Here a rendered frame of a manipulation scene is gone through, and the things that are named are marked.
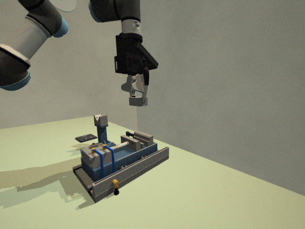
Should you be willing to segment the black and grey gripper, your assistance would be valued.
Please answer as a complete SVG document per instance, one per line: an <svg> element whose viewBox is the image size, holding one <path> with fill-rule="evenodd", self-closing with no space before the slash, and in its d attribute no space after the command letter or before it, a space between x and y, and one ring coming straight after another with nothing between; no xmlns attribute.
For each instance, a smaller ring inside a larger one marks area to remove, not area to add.
<svg viewBox="0 0 305 229"><path fill-rule="evenodd" d="M121 32L115 37L117 51L117 56L114 57L115 73L128 74L127 81L121 85L121 89L129 92L130 97L135 97L135 91L142 93L142 103L145 104L149 70L144 56L137 51L138 42L142 43L142 36Z"/></svg>

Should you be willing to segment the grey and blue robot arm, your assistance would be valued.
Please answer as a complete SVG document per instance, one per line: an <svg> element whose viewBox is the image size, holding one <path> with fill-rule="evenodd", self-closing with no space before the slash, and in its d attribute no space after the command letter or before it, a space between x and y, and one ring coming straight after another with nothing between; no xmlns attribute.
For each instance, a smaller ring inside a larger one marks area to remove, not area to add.
<svg viewBox="0 0 305 229"><path fill-rule="evenodd" d="M68 24L49 0L18 0L29 12L25 21L0 44L0 88L16 91L30 80L31 57L51 36L59 38ZM123 33L141 35L140 0L90 0L90 14L96 22L119 21ZM137 51L144 56L148 70L158 62L138 42Z"/></svg>

